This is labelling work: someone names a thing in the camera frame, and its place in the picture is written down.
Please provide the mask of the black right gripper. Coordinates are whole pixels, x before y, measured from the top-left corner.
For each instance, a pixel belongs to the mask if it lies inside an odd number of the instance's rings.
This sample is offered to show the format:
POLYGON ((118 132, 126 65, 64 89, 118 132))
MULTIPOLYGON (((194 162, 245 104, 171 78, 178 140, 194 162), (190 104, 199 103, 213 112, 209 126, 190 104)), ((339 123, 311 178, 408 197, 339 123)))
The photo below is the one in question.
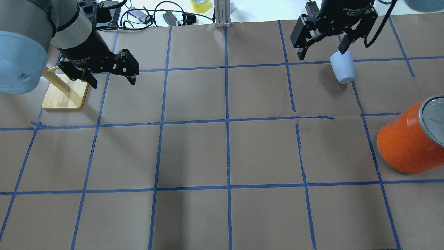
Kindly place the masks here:
POLYGON ((314 3, 312 16, 300 15, 290 35, 299 60, 304 60, 308 48, 319 42, 321 35, 345 33, 339 44, 341 54, 358 38, 366 38, 378 17, 373 3, 373 0, 323 0, 320 6, 314 3))

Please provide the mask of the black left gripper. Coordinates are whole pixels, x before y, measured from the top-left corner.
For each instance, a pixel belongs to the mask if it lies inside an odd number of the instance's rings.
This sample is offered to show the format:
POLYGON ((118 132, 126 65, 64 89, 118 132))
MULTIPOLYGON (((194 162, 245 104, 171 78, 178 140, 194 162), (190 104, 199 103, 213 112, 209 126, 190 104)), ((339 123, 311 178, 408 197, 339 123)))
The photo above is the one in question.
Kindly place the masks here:
POLYGON ((58 50, 71 63, 69 65, 67 62, 60 62, 60 65, 62 72, 72 81, 87 82, 96 89, 98 81, 92 71, 124 76, 132 86, 136 84, 136 76, 139 74, 138 61, 128 49, 113 54, 98 32, 91 32, 88 38, 76 47, 58 50))

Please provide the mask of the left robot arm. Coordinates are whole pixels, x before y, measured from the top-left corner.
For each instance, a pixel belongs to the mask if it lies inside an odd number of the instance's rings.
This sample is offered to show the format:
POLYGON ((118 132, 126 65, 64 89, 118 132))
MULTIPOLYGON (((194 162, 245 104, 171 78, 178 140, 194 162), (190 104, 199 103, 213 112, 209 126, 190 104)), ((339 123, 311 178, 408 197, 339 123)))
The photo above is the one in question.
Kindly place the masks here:
POLYGON ((106 72, 135 85, 138 61, 128 49, 113 53, 76 0, 2 0, 0 14, 1 92, 34 90, 50 45, 61 53, 59 66, 70 80, 96 88, 93 73, 106 72))

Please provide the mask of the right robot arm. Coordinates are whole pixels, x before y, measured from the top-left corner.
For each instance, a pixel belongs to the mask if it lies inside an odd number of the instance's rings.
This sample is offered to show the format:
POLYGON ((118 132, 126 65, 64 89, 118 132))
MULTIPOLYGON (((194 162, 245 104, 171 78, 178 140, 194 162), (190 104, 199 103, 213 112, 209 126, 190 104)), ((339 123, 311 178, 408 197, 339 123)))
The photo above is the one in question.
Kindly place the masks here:
POLYGON ((359 38, 366 39, 378 17, 372 0, 323 0, 307 2, 306 13, 299 16, 290 35, 298 50, 299 60, 304 60, 308 48, 323 38, 345 34, 338 51, 345 54, 359 38))

